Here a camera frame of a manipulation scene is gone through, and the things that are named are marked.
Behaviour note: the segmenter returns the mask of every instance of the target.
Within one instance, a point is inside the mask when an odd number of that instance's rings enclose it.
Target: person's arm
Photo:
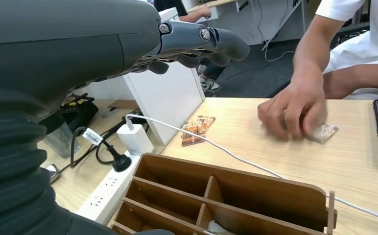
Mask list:
[[[355,65],[324,74],[327,99],[343,99],[360,88],[378,88],[378,65]]]
[[[378,88],[378,65],[355,65],[356,82],[360,88]]]
[[[288,139],[290,135],[300,138],[302,132],[310,135],[324,121],[327,111],[322,72],[329,63],[330,43],[363,2],[322,0],[297,46],[291,83],[258,106],[258,117],[271,133],[281,139]]]
[[[210,16],[211,16],[211,10],[207,7],[204,7],[189,15],[180,16],[179,19],[184,22],[195,23],[201,17],[210,17]]]
[[[330,59],[330,44],[343,21],[316,15],[297,45],[293,58],[294,80],[323,79],[321,76]]]

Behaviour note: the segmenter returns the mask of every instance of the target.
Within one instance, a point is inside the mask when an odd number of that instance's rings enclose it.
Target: white charging cable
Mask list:
[[[186,130],[180,129],[180,128],[178,128],[178,127],[174,127],[174,126],[172,126],[172,125],[169,125],[169,124],[164,123],[164,122],[162,122],[162,121],[158,121],[158,120],[153,119],[153,118],[150,118],[150,117],[144,117],[144,116],[139,116],[139,115],[134,115],[134,114],[127,114],[127,115],[125,116],[125,118],[126,118],[127,126],[129,127],[130,130],[133,130],[133,129],[134,129],[134,127],[133,127],[133,123],[131,122],[130,118],[141,118],[141,119],[145,119],[145,120],[150,120],[150,121],[156,122],[156,123],[158,123],[158,124],[161,124],[161,125],[164,125],[164,126],[170,127],[170,128],[172,128],[172,129],[175,129],[175,130],[177,130],[177,131],[181,131],[181,132],[186,133],[186,134],[189,134],[189,135],[191,135],[191,136],[195,136],[195,137],[197,137],[197,138],[203,139],[204,141],[206,141],[206,142],[212,144],[213,146],[215,146],[215,147],[217,147],[217,148],[223,150],[224,152],[226,152],[226,153],[228,153],[229,155],[231,155],[233,158],[235,158],[235,159],[237,159],[237,160],[239,160],[239,161],[241,161],[241,162],[243,162],[243,163],[247,163],[248,165],[252,165],[252,166],[254,166],[254,167],[258,168],[258,169],[261,169],[261,170],[263,170],[263,171],[265,171],[265,172],[268,172],[268,173],[270,173],[270,174],[272,174],[272,175],[274,175],[274,176],[277,176],[277,177],[279,177],[279,178],[281,178],[281,179],[287,179],[286,177],[284,177],[284,176],[282,176],[282,175],[280,175],[280,174],[278,174],[278,173],[276,173],[276,172],[274,172],[274,171],[272,171],[272,170],[270,170],[270,169],[267,169],[267,168],[265,168],[265,167],[263,167],[263,166],[260,166],[260,165],[258,165],[258,164],[256,164],[256,163],[253,163],[253,162],[250,162],[250,161],[248,161],[248,160],[245,160],[245,159],[243,159],[243,158],[238,157],[237,155],[235,155],[235,154],[233,154],[232,152],[230,152],[228,149],[226,149],[226,148],[224,148],[224,147],[222,147],[222,146],[220,146],[220,145],[214,143],[213,141],[210,141],[209,139],[207,139],[207,138],[205,138],[205,137],[203,137],[203,136],[200,136],[200,135],[194,134],[194,133],[192,133],[192,132],[189,132],[189,131],[186,131]],[[345,204],[345,205],[348,205],[348,206],[350,206],[350,207],[353,207],[353,208],[355,208],[355,209],[357,209],[357,210],[360,210],[360,211],[362,211],[362,212],[365,212],[365,213],[368,213],[368,214],[373,215],[373,216],[375,216],[375,217],[378,217],[378,213],[376,213],[376,212],[373,212],[373,211],[370,211],[370,210],[365,209],[365,208],[363,208],[363,207],[360,207],[360,206],[354,205],[354,204],[352,204],[352,203],[350,203],[350,202],[347,202],[347,201],[345,201],[345,200],[343,200],[343,199],[340,199],[340,198],[337,198],[337,197],[335,197],[335,200],[338,201],[338,202],[340,202],[340,203],[343,203],[343,204]]]

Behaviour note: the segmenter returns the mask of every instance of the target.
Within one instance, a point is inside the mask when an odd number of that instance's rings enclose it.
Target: cable label tag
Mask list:
[[[87,130],[84,131],[82,137],[86,138],[89,142],[95,145],[99,145],[102,141],[102,137],[90,128],[87,128]]]

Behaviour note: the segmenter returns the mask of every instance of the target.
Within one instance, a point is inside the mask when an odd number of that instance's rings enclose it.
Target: white usb charger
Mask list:
[[[127,123],[117,130],[117,134],[131,155],[141,155],[154,151],[153,144],[140,124]]]

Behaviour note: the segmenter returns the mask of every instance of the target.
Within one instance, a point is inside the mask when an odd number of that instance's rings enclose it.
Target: white desk partition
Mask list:
[[[178,19],[176,8],[159,13],[162,21]],[[178,62],[169,63],[165,74],[151,71],[129,73],[123,76],[130,92],[146,117],[182,126],[205,99],[195,69]],[[176,134],[168,127],[149,121],[157,140],[167,144]]]

